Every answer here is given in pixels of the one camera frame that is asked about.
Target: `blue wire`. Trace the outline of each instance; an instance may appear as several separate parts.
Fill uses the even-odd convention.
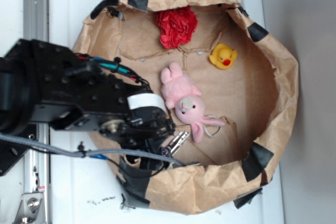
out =
[[[100,61],[100,60],[105,60],[104,58],[101,58],[101,57],[98,57],[98,56],[95,56],[93,59],[91,60],[96,60],[96,61]],[[98,63],[99,65],[103,66],[103,67],[106,67],[106,68],[109,68],[109,69],[112,69],[112,70],[116,70],[117,69],[117,65],[113,65],[113,64],[108,64],[108,63]],[[118,71],[119,72],[122,72],[122,73],[128,73],[128,70],[127,69],[124,69],[122,67],[118,67]]]

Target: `bunny ear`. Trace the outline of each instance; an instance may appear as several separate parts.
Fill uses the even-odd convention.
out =
[[[202,117],[199,122],[206,124],[206,125],[213,125],[213,126],[224,126],[225,122],[218,118],[212,118],[210,116]]]
[[[171,71],[171,76],[173,79],[183,75],[182,68],[180,64],[178,64],[176,61],[173,61],[172,63],[169,64],[169,69]]]
[[[166,83],[170,82],[172,79],[173,78],[171,76],[169,68],[164,68],[161,71],[161,81],[162,81],[162,83],[166,84]]]
[[[193,134],[194,142],[199,143],[202,140],[204,133],[203,125],[199,122],[193,123],[191,125],[191,131]]]

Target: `bunny face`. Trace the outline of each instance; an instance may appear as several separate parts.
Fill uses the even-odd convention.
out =
[[[189,95],[179,100],[175,114],[182,122],[193,124],[204,116],[205,104],[200,97]]]

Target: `gray wall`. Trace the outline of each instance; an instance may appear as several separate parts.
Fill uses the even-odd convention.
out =
[[[292,138],[280,163],[286,224],[336,223],[336,0],[262,0],[266,29],[300,64]]]

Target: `metal bracket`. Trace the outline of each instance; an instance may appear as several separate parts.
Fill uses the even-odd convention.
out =
[[[19,136],[37,141],[39,139],[38,126],[29,125]],[[26,147],[0,141],[0,176],[5,176],[27,151]]]
[[[13,224],[46,224],[43,193],[22,194],[19,210]]]

